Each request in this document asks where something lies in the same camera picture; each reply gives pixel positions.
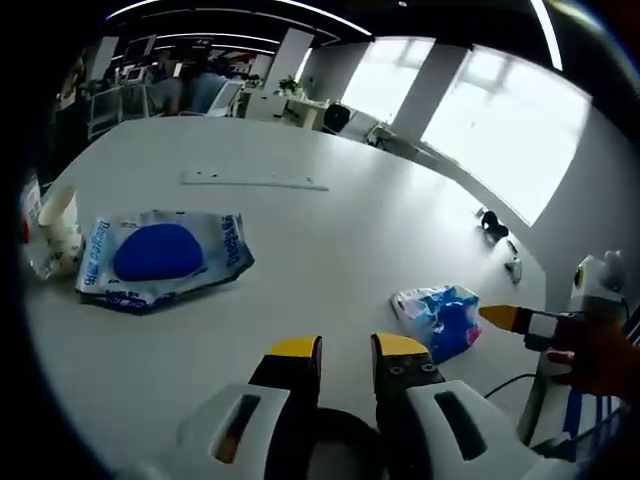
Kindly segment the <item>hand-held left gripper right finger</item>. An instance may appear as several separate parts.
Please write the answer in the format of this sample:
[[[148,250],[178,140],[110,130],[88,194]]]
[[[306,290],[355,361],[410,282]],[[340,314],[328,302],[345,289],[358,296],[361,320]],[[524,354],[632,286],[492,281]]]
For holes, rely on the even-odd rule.
[[[539,456],[510,419],[460,380],[447,381],[428,349],[402,335],[371,335],[376,421],[391,479],[523,479]]]

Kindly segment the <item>person's right hand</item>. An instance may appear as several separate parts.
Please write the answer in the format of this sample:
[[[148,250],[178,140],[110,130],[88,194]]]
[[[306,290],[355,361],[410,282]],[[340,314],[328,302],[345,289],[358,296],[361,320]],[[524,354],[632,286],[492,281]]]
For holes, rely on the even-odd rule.
[[[618,324],[588,324],[574,347],[550,349],[545,356],[569,368],[554,376],[557,383],[583,393],[615,396],[632,405],[639,403],[639,346],[631,343]]]

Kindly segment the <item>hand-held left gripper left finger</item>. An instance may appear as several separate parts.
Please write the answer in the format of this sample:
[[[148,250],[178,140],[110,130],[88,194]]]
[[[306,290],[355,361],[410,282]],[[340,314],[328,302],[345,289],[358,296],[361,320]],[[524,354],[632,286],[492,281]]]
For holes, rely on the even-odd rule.
[[[246,384],[230,384],[184,420],[179,479],[304,479],[315,442],[322,337],[280,341]]]

